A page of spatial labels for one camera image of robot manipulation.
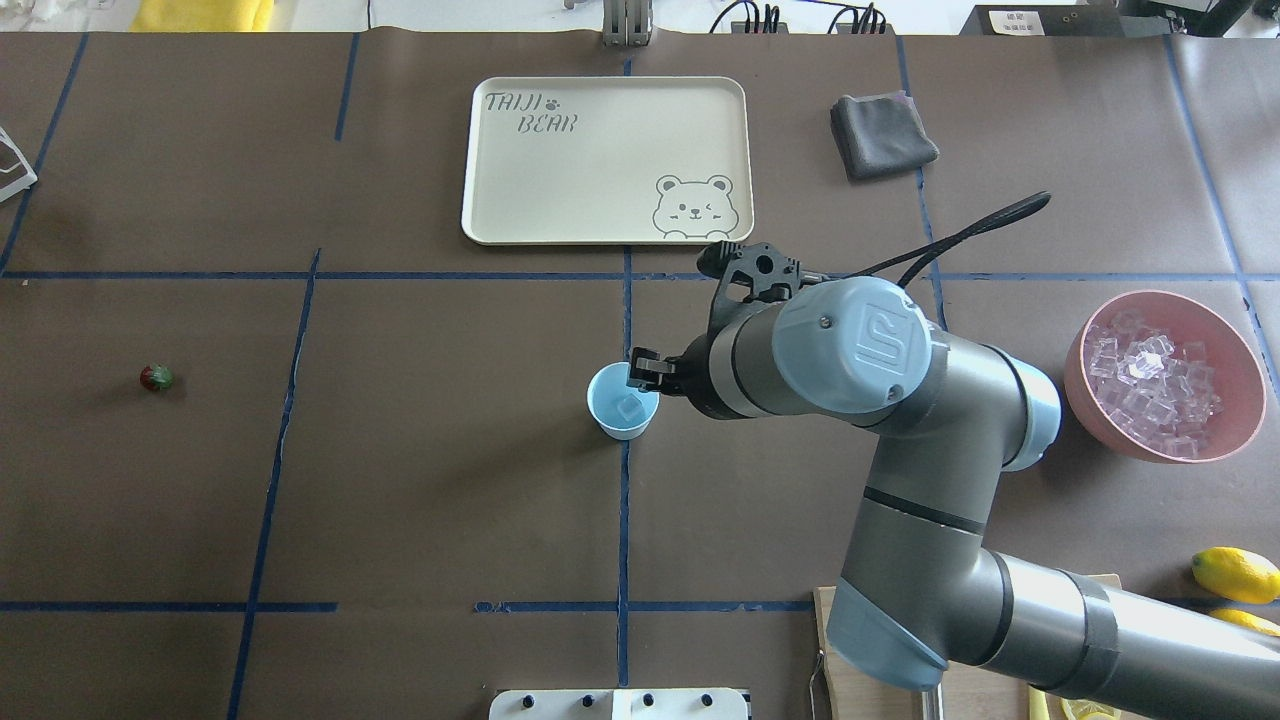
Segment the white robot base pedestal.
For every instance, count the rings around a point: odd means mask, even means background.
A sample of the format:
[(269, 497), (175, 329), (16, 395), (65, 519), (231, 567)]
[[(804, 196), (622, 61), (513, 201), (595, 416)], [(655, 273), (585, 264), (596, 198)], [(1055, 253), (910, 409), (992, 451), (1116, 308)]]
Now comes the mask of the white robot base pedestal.
[(512, 689), (498, 693), (489, 719), (751, 719), (744, 691), (728, 687)]

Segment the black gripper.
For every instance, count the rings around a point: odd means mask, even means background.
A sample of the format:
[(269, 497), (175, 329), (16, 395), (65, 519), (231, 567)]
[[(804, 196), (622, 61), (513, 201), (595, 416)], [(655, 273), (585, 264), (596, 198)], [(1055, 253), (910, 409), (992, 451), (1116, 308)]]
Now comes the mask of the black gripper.
[(690, 357), (663, 359), (655, 350), (634, 347), (628, 363), (632, 368), (659, 368), (664, 364), (658, 374), (628, 374), (628, 386), (639, 392), (691, 398), (698, 391), (698, 363)]

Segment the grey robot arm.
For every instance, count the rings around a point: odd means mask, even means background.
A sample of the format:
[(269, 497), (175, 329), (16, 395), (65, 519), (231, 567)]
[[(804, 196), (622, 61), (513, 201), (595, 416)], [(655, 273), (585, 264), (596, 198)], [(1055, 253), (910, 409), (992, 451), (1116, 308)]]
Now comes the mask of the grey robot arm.
[(851, 277), (735, 304), (677, 356), (632, 348), (628, 383), (708, 416), (829, 416), (878, 438), (826, 624), (835, 651), (906, 691), (951, 662), (1153, 719), (1275, 719), (1277, 639), (984, 547), (1000, 477), (1055, 442), (1052, 380)]

